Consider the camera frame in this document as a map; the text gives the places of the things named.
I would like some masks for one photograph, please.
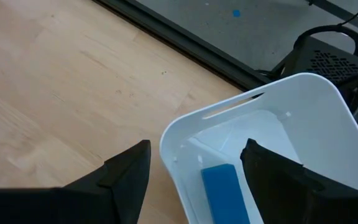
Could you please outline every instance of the blue sponge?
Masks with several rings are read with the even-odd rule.
[[[209,208],[215,224],[249,224],[239,179],[233,165],[201,170]]]

